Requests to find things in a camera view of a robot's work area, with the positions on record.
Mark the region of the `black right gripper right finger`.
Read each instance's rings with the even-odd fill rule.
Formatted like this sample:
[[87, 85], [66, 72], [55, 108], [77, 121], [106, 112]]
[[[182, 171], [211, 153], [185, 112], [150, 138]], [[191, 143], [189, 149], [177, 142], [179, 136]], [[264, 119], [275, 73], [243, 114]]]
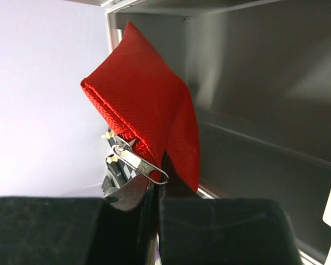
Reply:
[[165, 153], [162, 170], [167, 183], [159, 191], [159, 254], [162, 264], [191, 263], [191, 210], [186, 203], [199, 196], [178, 176], [171, 157]]

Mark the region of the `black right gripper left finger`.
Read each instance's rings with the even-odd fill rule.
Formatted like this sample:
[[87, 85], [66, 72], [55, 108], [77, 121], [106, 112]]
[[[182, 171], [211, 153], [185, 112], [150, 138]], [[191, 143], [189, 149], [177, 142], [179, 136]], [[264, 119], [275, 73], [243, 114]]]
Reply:
[[154, 240], [154, 184], [137, 176], [105, 198], [107, 240], [115, 264], [149, 264]]

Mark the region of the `red first aid pouch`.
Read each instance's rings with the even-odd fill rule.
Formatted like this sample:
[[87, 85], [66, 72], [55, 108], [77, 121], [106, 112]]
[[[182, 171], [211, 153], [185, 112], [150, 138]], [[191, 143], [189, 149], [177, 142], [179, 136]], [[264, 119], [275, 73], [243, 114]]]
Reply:
[[135, 154], [156, 166], [170, 156], [178, 176], [197, 190], [199, 132], [189, 89], [132, 23], [81, 87], [111, 130], [135, 141]]

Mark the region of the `black white chessboard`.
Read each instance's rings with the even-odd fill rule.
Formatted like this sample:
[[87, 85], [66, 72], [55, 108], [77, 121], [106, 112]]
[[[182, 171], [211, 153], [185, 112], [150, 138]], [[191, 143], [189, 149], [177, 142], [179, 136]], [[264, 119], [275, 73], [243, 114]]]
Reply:
[[107, 172], [102, 183], [102, 191], [104, 196], [107, 197], [120, 189], [129, 179], [125, 176], [121, 168], [121, 161], [118, 161], [114, 153], [107, 155], [105, 163]]

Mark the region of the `grey metal case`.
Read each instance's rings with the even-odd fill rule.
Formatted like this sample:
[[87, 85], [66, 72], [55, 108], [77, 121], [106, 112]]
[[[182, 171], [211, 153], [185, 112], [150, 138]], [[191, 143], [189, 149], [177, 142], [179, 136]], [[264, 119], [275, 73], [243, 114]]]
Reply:
[[134, 24], [190, 89], [200, 186], [278, 201], [331, 264], [331, 1], [91, 1], [109, 49]]

